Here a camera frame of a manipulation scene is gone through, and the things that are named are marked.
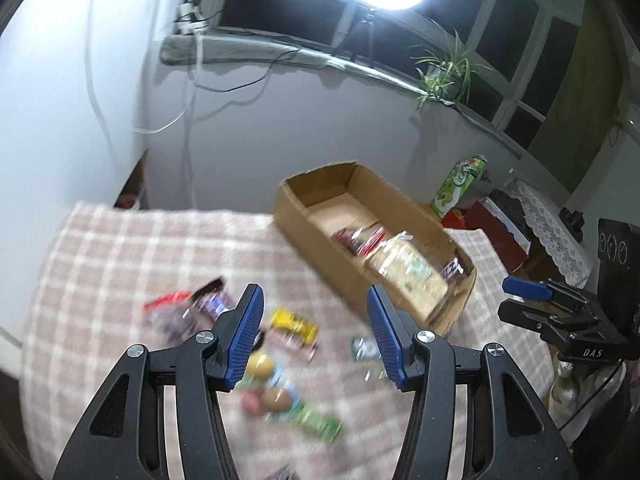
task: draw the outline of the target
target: green snack package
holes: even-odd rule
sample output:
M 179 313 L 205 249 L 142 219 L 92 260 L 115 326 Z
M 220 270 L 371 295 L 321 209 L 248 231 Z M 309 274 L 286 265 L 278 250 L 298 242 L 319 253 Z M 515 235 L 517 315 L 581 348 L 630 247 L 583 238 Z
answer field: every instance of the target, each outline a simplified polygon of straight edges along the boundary
M 289 415 L 289 422 L 328 443 L 334 441 L 342 427 L 340 420 L 317 412 L 301 400 Z
M 440 218 L 444 218 L 449 209 L 458 203 L 473 180 L 482 176 L 485 167 L 486 158 L 483 155 L 475 155 L 470 160 L 461 160 L 453 167 L 431 201 L 431 208 Z

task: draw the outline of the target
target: lace tablecloth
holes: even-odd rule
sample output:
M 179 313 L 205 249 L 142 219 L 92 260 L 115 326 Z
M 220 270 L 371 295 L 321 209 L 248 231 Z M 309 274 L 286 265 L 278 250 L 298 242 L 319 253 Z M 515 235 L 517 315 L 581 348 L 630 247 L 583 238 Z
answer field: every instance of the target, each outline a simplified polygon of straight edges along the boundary
M 537 189 L 517 178 L 507 184 L 506 192 L 519 200 L 527 225 L 551 256 L 567 284 L 584 287 L 593 269 L 593 260 L 562 223 L 560 208 Z

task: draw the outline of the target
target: yellow snack package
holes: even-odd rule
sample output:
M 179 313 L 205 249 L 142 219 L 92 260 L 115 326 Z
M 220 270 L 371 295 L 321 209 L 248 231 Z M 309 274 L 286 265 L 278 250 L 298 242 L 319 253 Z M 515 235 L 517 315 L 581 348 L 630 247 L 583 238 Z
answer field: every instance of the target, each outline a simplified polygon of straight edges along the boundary
M 271 327 L 295 332 L 304 340 L 306 345 L 310 345 L 316 339 L 316 334 L 318 333 L 317 325 L 280 307 L 271 316 Z

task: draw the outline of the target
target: metal screw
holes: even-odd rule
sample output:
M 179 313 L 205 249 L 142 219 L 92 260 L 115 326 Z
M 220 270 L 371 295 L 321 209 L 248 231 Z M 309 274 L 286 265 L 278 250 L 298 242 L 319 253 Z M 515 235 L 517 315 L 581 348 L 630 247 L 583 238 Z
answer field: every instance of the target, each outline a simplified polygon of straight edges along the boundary
M 145 352 L 145 347 L 142 345 L 133 345 L 127 348 L 127 355 L 129 357 L 140 357 Z
M 211 341 L 213 341 L 213 337 L 213 332 L 203 330 L 196 336 L 196 341 L 202 344 L 211 343 Z
M 422 343 L 430 343 L 436 339 L 436 335 L 428 330 L 420 330 L 420 332 L 418 332 L 415 336 L 417 337 L 418 341 Z
M 504 354 L 504 348 L 502 348 L 498 343 L 489 343 L 486 346 L 486 350 L 494 357 L 500 357 Z

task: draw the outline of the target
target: bed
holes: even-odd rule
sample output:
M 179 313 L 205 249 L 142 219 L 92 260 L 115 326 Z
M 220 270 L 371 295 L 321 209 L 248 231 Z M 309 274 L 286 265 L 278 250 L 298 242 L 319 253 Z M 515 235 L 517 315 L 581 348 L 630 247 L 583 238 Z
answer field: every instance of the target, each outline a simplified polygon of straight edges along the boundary
M 450 343 L 481 349 L 502 343 L 537 393 L 553 378 L 546 345 L 534 333 L 501 323 L 506 271 L 482 231 L 450 231 L 478 269 L 468 305 L 450 330 Z M 219 394 L 230 448 L 242 480 L 260 480 L 285 464 L 306 479 L 392 477 L 412 394 L 390 381 L 365 381 L 352 360 L 351 339 L 370 335 L 334 291 L 301 259 L 270 215 L 218 212 L 126 212 L 78 204 L 52 241 L 34 293 L 20 384 L 33 462 L 43 476 L 57 460 L 82 412 L 122 353 L 134 343 L 165 346 L 141 307 L 173 290 L 196 290 L 222 275 L 236 300 L 248 283 L 265 292 L 265 318 L 284 305 L 319 326 L 320 349 L 311 365 L 281 363 L 302 398 L 343 420 L 327 445 L 284 422 L 249 418 L 239 395 Z M 175 395 L 165 395 L 166 446 L 171 478 L 183 478 Z M 466 397 L 456 393 L 450 478 L 460 478 Z

